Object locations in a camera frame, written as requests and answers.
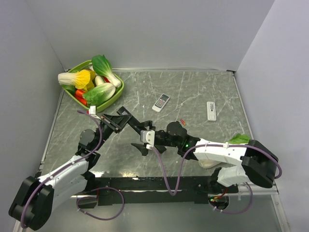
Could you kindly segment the black slim remote control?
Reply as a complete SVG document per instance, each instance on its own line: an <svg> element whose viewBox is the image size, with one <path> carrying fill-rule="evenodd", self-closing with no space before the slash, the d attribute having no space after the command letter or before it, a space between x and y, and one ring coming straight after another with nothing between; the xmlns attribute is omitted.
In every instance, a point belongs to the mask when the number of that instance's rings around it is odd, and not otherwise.
<svg viewBox="0 0 309 232"><path fill-rule="evenodd" d="M120 107L117 111L117 114L122 115L129 115L130 120L128 121L128 125L138 134L141 133L141 131L145 131L146 128L124 107Z"/></svg>

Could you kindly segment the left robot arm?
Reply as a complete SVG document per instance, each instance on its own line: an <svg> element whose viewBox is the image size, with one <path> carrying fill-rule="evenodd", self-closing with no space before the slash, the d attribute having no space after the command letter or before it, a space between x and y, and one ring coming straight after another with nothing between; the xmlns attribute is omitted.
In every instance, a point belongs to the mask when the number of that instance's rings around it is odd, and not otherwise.
<svg viewBox="0 0 309 232"><path fill-rule="evenodd" d="M29 176L22 182L9 215L18 220L23 229L40 229L52 211L72 195L95 191L98 181L90 169L100 157L98 150L112 133L119 133L125 127L131 115L89 117L97 129L81 132L77 152L69 161L43 176Z"/></svg>

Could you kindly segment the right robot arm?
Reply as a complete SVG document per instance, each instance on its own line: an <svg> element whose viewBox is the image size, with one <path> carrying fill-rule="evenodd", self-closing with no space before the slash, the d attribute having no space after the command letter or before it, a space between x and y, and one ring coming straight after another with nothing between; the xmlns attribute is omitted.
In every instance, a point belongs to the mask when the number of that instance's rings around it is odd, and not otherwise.
<svg viewBox="0 0 309 232"><path fill-rule="evenodd" d="M282 175L278 158L256 140L241 144L211 142L189 135L178 121L169 123L166 130L156 130L151 121L133 122L130 126L140 134L142 143L134 146L144 156L150 150L159 156L167 147L176 147L182 160L229 164L213 173L211 187L218 193L248 181L269 189Z"/></svg>

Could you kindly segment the grey white remote control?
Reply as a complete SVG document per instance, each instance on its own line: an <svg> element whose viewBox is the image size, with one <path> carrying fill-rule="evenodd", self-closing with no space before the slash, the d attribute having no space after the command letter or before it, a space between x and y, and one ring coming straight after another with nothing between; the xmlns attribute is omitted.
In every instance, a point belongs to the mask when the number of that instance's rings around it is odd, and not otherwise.
<svg viewBox="0 0 309 232"><path fill-rule="evenodd" d="M155 104L152 106L152 110L157 113L160 113L162 109L166 106L169 100L170 100L170 96L166 94L161 94L161 96L157 99Z"/></svg>

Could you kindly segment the green lettuce cabbage toy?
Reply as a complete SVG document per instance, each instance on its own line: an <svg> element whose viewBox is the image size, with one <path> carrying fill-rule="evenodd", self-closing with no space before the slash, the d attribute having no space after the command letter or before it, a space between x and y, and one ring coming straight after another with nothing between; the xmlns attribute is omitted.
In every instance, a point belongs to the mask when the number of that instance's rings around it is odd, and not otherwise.
<svg viewBox="0 0 309 232"><path fill-rule="evenodd" d="M100 106L109 100L115 93L116 88L111 83L104 83L94 87L83 94L83 98L87 102L87 106Z"/></svg>

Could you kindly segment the green plastic basket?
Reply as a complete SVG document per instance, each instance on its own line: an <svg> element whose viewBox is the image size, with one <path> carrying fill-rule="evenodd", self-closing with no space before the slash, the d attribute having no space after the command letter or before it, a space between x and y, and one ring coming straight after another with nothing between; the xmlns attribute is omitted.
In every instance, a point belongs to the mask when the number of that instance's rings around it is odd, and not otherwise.
<svg viewBox="0 0 309 232"><path fill-rule="evenodd" d="M90 67L91 65L92 65L92 61L91 60L86 60L86 61L80 63L79 65L75 66L74 68L72 68L70 70L67 70L67 73L76 73L76 72L79 72L80 70L83 70L85 68ZM114 95L111 98L109 98L107 101L105 101L103 104L101 104L100 106L97 107L97 111L98 112L102 112L103 110L108 108L110 105L112 105L121 96L121 94L123 92L123 89L125 87L124 81L116 73L114 73L114 75L121 82L121 86L116 88L116 91L115 91ZM68 90L66 90L64 87L62 87L62 88L81 107L83 107L86 110L89 109L86 105L82 104L82 102L80 102L77 98L75 98L75 96L73 94L71 94Z"/></svg>

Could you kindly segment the white radish toy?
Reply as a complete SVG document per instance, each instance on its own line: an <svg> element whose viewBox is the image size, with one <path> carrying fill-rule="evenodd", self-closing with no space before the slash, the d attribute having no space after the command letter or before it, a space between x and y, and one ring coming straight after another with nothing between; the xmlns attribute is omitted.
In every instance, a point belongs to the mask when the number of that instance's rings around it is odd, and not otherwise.
<svg viewBox="0 0 309 232"><path fill-rule="evenodd" d="M100 85L102 85L104 83L105 83L105 80L101 76L96 75L96 77L95 77L95 85L96 86L100 86Z"/></svg>

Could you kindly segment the orange carrot toy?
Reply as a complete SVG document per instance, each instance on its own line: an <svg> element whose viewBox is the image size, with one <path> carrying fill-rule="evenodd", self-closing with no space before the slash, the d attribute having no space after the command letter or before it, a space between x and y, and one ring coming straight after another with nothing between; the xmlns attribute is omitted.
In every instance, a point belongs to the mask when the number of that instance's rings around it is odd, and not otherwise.
<svg viewBox="0 0 309 232"><path fill-rule="evenodd" d="M83 98L84 91L77 89L74 93L74 97L84 106L87 106L87 101Z"/></svg>

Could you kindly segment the yellow napa cabbage toy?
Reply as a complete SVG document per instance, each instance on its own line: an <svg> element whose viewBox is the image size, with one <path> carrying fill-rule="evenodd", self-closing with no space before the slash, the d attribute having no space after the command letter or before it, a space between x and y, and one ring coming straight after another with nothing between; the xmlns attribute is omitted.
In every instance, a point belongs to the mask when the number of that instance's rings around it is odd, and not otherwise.
<svg viewBox="0 0 309 232"><path fill-rule="evenodd" d="M96 74L91 70L81 70L79 72L64 72L58 75L60 85L74 86L76 89L88 91L95 87L93 80Z"/></svg>

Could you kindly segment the black base bar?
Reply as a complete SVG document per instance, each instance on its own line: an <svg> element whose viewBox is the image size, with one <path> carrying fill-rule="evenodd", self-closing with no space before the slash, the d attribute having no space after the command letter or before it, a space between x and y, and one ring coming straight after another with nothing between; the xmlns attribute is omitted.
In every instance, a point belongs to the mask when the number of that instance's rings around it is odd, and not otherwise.
<svg viewBox="0 0 309 232"><path fill-rule="evenodd" d="M194 202L208 204L209 197L227 193L238 193L238 186L224 187L210 176L182 176L175 196L168 192L163 177L96 177L86 190L79 195L95 196L99 206L121 204L119 194L111 187L120 191L125 203L182 203Z"/></svg>

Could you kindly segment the green bok choy toy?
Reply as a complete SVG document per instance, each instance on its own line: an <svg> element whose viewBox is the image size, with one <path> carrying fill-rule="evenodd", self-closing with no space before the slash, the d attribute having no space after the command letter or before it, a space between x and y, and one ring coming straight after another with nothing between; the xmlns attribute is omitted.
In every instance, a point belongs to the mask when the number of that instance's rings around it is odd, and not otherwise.
<svg viewBox="0 0 309 232"><path fill-rule="evenodd" d="M92 57L92 66L98 75L106 77L116 88L121 86L121 81L114 75L112 66L104 55L96 55Z"/></svg>

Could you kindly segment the white napa cabbage toy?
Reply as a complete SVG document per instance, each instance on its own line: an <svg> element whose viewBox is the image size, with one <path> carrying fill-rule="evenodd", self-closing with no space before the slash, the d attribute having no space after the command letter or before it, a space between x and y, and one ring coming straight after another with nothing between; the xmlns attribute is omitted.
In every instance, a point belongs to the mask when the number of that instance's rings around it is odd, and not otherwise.
<svg viewBox="0 0 309 232"><path fill-rule="evenodd" d="M248 135L239 133L225 143L201 139L197 145L202 145L202 147L196 148L194 155L198 159L199 165L204 169L212 168L220 163L239 165L240 156L245 154L246 148L236 148L232 145L245 145L249 141Z"/></svg>

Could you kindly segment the aluminium rail frame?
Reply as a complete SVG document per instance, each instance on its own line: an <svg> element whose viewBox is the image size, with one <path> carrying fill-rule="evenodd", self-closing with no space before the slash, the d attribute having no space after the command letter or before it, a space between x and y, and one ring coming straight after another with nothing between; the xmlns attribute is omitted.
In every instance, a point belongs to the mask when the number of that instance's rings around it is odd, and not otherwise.
<svg viewBox="0 0 309 232"><path fill-rule="evenodd" d="M121 190L123 196L125 193L145 193L146 191L141 191L141 190L135 190L135 191L129 191L129 190ZM266 188L252 188L252 192L254 196L264 196L264 195L279 195L279 191L276 188L272 189L266 189ZM250 195L250 190L246 188L245 186L241 186L239 188L238 193L228 193L227 196L249 196ZM86 197L87 195L85 194L77 194L73 195L70 198L71 199L77 199L77 198L82 198Z"/></svg>

